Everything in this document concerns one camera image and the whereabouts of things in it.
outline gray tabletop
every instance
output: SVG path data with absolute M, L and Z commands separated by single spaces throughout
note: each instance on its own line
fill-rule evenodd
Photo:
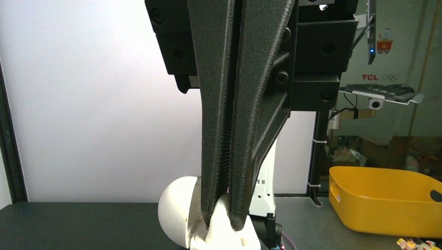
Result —
M 299 250 L 400 249 L 397 237 L 347 229 L 322 202 L 276 198 L 277 221 Z M 155 203 L 18 203 L 0 210 L 0 249 L 182 248 L 162 232 Z

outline white spherical object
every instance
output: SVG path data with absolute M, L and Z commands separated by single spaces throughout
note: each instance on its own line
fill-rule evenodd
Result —
M 173 181 L 158 202 L 158 219 L 164 233 L 178 245 L 189 248 L 189 211 L 197 177 Z

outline purple cable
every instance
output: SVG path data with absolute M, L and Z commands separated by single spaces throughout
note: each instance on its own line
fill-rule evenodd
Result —
M 286 233 L 284 233 L 284 232 L 283 232 L 283 237 L 289 241 L 290 245 L 293 247 L 293 250 L 298 250 L 298 248 L 296 247 L 296 244 L 293 242 L 293 240 L 288 235 L 286 235 Z

